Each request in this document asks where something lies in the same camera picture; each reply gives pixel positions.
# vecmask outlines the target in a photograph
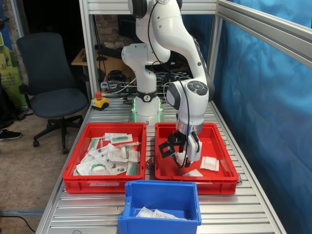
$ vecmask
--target chair base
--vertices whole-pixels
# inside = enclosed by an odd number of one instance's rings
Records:
[[[47,129],[43,130],[41,133],[37,134],[34,136],[34,142],[33,142],[33,146],[34,147],[38,147],[39,146],[39,142],[37,141],[38,138],[56,130],[56,129],[60,129],[62,130],[62,153],[63,154],[67,154],[68,153],[68,149],[66,148],[66,141],[65,141],[65,136],[67,134],[67,130],[66,128],[70,127],[70,128],[80,128],[81,124],[82,124],[83,118],[82,116],[74,116],[74,117],[70,117],[70,118],[60,118],[60,119],[48,119],[48,124],[47,124]]]

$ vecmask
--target robot logo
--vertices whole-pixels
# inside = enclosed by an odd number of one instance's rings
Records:
[[[149,96],[149,95],[145,95],[145,96],[144,96],[144,100],[145,100],[145,101],[149,101],[149,100],[151,100],[151,96]]]

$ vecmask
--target metal slat table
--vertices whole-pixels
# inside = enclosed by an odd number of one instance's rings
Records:
[[[86,123],[131,121],[131,106],[122,102],[122,99],[110,99],[110,107],[103,112],[89,108],[65,166]],[[176,110],[169,104],[164,104],[163,109],[164,121],[174,122],[176,120]],[[207,107],[205,122],[212,122],[218,126],[234,166],[243,182],[237,185],[234,195],[199,195],[202,224],[198,227],[197,233],[286,233],[213,102],[209,103]],[[146,153],[146,160],[153,162],[155,155],[154,126],[147,127]],[[123,213],[124,194],[69,194],[65,191],[61,176],[62,173],[36,233],[117,234],[117,216]],[[153,178],[154,172],[147,170],[146,179]]]

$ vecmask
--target office chair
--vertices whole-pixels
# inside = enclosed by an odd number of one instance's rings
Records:
[[[17,45],[28,75],[28,86],[19,91],[34,114],[48,119],[46,129],[34,136],[33,146],[38,147],[38,138],[56,129],[62,131],[62,152],[68,153],[65,145],[67,127],[80,128],[82,116],[64,118],[82,110],[87,104],[86,96],[75,88],[64,51],[62,37],[56,33],[37,33],[17,40]]]

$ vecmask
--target brick wall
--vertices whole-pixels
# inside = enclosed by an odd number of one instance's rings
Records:
[[[96,22],[101,44],[117,49],[134,43],[132,39],[119,35],[117,15],[97,15]]]
[[[13,52],[18,60],[19,77],[22,83],[28,84],[26,69],[25,69],[23,60],[20,56],[18,46],[16,44],[16,40],[19,39],[20,37],[19,37],[18,30],[17,30],[14,14],[13,14],[11,0],[3,0],[3,8],[4,8],[6,16],[10,18],[7,24],[8,24]]]

